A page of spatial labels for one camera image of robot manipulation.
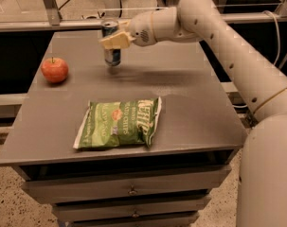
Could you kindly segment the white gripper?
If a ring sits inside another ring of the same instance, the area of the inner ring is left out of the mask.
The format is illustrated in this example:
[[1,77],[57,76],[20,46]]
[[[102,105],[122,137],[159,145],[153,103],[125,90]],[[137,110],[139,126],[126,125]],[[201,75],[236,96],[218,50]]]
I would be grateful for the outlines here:
[[104,49],[125,49],[128,48],[132,42],[138,46],[156,44],[156,39],[152,31],[151,11],[137,14],[131,21],[119,21],[118,28],[124,30],[119,30],[99,40],[99,43]]

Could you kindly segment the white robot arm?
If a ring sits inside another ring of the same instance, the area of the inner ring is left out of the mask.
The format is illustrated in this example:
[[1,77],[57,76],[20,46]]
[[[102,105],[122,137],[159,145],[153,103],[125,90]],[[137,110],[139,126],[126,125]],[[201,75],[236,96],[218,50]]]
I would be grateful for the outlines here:
[[201,38],[211,48],[258,124],[240,166],[237,227],[287,227],[287,77],[230,27],[212,0],[136,15],[100,40],[106,49]]

